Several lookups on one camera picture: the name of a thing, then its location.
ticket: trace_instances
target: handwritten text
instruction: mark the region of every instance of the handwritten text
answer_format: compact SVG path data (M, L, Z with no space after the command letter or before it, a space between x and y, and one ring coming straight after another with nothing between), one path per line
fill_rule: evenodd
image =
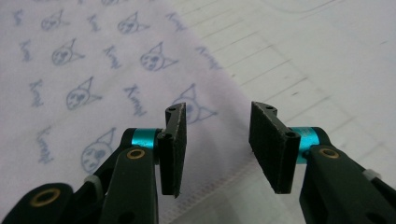
M106 56L111 60L111 68L113 69L118 69L122 65L119 63L119 60L117 59L117 56L115 55L116 52L116 47L112 45L108 49L104 49L103 52L106 54Z
M210 69L222 69L216 59L207 51L205 47L198 47L195 50L197 50L200 55L204 56L209 61Z
M124 91L128 92L128 98L134 104L134 116L142 117L145 115L147 111L143 109L140 100L137 98L137 94L140 93L137 85L134 84L131 88L125 88Z
M92 31L93 32L98 32L100 31L100 27L98 26L98 23L96 21L96 14L93 14L92 16L90 16L88 19L88 22L90 23L90 25L92 26Z
M14 20L15 20L15 25L16 26L21 25L22 24L21 16L23 15L23 10L20 9L20 10L14 12L13 15L14 15Z
M50 134L50 126L46 129L44 129L43 131L39 132L37 134L37 138L35 139L38 143L38 145L40 146L40 160L38 160L38 162L47 164L50 161L53 161L53 158L50 155L50 150L49 150L49 146L46 142L46 140L44 139L45 135L49 135Z
M29 51L29 46L30 46L30 39L26 40L25 42L20 43L21 50L23 52L23 62L29 62L32 61L32 56L30 55Z
M40 92L38 91L39 87L43 86L43 80L38 80L37 82L33 82L29 84L30 87L30 91L33 94L34 100L32 103L32 106L34 107L39 107L41 105L43 105L44 103L41 101L41 97L40 97Z

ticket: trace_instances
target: paper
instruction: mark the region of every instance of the paper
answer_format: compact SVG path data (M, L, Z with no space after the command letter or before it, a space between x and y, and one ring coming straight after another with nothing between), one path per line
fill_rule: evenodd
M181 195L159 190L161 223L253 159L249 100L168 3L0 8L0 218L40 185L77 190L127 128L164 128L165 108L181 102L188 123Z

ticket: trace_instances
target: cat ear drawing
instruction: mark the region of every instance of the cat ear drawing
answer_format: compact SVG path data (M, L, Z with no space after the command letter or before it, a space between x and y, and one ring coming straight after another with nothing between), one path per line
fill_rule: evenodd
M54 13L54 14L48 16L47 18L45 18L41 22L41 29L43 29L44 31L52 31L60 26L70 24L69 22L62 20L63 12L64 12L64 10L61 9L59 12Z
M90 77L67 94L66 105L69 110L75 110L83 105L88 105L93 101L102 99L101 96L91 95L92 79L93 77Z
M170 66L170 65L172 65L174 63L177 63L177 62L178 62L178 60L172 60L172 59L169 59L169 58L164 58L164 60L163 60L163 68L166 68L166 67L168 67L168 66Z
M122 33L123 35L133 34L136 32L146 30L148 28L149 28L148 25L142 24L137 21L137 11L136 13L134 13L134 15L121 21L118 25L118 29L120 33Z
M157 46L155 46L154 48L152 48L149 53L157 53L157 54L161 54L163 53L163 42L159 43Z
M195 84L191 84L188 89L183 91L179 98L173 102L173 105L179 103L186 103L187 105L186 120L188 124L192 124L218 114L216 111L213 111L205 106L201 106L200 103L198 103Z
M98 143L101 142L101 143L111 145L111 143L113 142L113 135L114 135L115 130L116 130L116 128L112 128L110 131L108 131L104 135L100 136L96 142L98 142Z
M64 65L66 63L71 63L75 60L82 59L85 56L73 51L73 46L76 39L63 44L60 48L56 49L52 53L52 62L55 65Z

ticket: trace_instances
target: cat doodle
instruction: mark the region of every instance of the cat doodle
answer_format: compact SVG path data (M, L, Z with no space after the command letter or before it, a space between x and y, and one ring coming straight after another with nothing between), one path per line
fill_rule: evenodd
M68 25L69 22L62 21L63 12L63 10L60 10L59 12L45 18L41 22L41 29L43 29L43 31L53 31L61 25Z
M186 103L186 120L188 124L195 123L199 120L207 119L218 113L212 111L204 106L201 106L197 101L197 96L195 93L195 84L191 86L172 103L172 105Z
M71 63L75 60L82 59L85 55L76 53L73 51L73 46L75 44L76 39L72 39L71 41L65 43L60 48L56 49L52 53L52 62L55 65L64 65L66 63Z
M113 151L111 143L115 130L116 128L112 128L109 132L100 136L95 142L85 147L81 154L81 165L88 174L93 174L102 161L111 155Z
M137 21L137 11L136 11L134 15L121 21L119 23L118 28L120 33L122 33L123 35L129 35L139 31L146 30L149 28L149 26Z
M145 69L155 72L177 63L178 60L166 58L163 55L163 42L161 42L152 48L148 53L143 54L140 58L140 62Z
M69 110L75 110L83 105L92 103L95 100L102 99L101 96L91 95L90 88L93 77L84 81L76 89L72 90L67 94L66 105Z

